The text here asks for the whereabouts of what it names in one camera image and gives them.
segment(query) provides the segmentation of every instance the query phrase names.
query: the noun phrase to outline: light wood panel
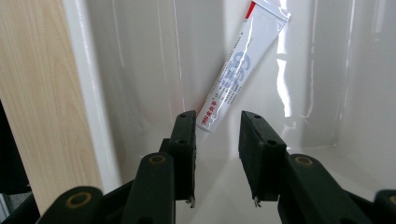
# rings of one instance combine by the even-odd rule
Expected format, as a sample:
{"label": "light wood panel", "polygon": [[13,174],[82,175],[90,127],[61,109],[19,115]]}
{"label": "light wood panel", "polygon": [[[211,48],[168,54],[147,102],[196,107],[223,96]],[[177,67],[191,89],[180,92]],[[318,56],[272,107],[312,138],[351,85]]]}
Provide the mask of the light wood panel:
{"label": "light wood panel", "polygon": [[101,187],[61,0],[0,1],[0,97],[41,213]]}

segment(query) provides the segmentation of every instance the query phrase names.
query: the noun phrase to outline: screw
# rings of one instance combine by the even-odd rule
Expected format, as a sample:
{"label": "screw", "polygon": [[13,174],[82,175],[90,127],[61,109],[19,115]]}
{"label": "screw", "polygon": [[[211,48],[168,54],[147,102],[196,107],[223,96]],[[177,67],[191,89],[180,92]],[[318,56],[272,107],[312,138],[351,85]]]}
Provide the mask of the screw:
{"label": "screw", "polygon": [[76,209],[87,204],[92,198],[92,195],[87,191],[75,193],[66,200],[66,207]]}
{"label": "screw", "polygon": [[149,163],[156,165],[156,164],[161,164],[166,161],[166,158],[164,156],[152,156],[148,159]]}
{"label": "screw", "polygon": [[301,165],[312,165],[312,164],[314,164],[310,159],[308,159],[307,157],[296,157],[296,158],[294,158],[294,160],[297,162],[297,163],[299,163],[299,164],[301,164]]}
{"label": "screw", "polygon": [[396,195],[390,196],[389,199],[393,204],[396,204]]}

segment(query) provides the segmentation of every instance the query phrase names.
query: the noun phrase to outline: white tube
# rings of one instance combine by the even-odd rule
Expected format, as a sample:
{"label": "white tube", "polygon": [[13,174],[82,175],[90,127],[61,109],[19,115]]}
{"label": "white tube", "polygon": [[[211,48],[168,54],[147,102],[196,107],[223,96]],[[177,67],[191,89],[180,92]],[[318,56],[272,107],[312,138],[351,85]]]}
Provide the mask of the white tube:
{"label": "white tube", "polygon": [[218,128],[260,58],[288,22],[289,12],[272,2],[251,2],[233,52],[198,114],[197,126],[204,131],[212,133]]}

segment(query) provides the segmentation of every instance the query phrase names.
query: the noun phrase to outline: white surface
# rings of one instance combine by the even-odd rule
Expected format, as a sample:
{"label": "white surface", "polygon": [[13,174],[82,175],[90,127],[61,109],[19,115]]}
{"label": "white surface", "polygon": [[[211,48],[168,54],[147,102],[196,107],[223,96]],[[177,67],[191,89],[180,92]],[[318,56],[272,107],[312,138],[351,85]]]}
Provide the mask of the white surface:
{"label": "white surface", "polygon": [[[250,199],[237,155],[241,110],[265,117],[290,152],[314,156],[344,188],[369,200],[396,189],[396,2],[279,2],[292,15],[289,26],[198,145],[196,208],[178,203],[177,223],[279,222],[275,203],[258,209]],[[109,191],[158,151],[177,114],[201,107],[249,1],[64,5]]]}

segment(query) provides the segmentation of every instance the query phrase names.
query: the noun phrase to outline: screw hole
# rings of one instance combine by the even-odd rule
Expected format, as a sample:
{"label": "screw hole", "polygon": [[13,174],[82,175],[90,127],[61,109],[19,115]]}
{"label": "screw hole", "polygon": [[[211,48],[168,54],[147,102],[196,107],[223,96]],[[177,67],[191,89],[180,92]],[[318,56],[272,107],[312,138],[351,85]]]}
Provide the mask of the screw hole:
{"label": "screw hole", "polygon": [[87,204],[92,195],[87,191],[75,193],[66,200],[66,207],[70,209],[80,208]]}
{"label": "screw hole", "polygon": [[179,144],[186,144],[187,141],[184,140],[184,139],[178,139],[178,140],[177,140],[177,143],[179,143]]}
{"label": "screw hole", "polygon": [[152,156],[148,159],[148,162],[156,165],[156,164],[161,164],[166,161],[166,158],[164,156]]}
{"label": "screw hole", "polygon": [[297,163],[302,164],[302,165],[312,165],[314,164],[311,160],[309,160],[307,157],[296,157],[294,159]]}
{"label": "screw hole", "polygon": [[268,140],[267,143],[269,145],[276,145],[276,141],[274,141],[274,140]]}

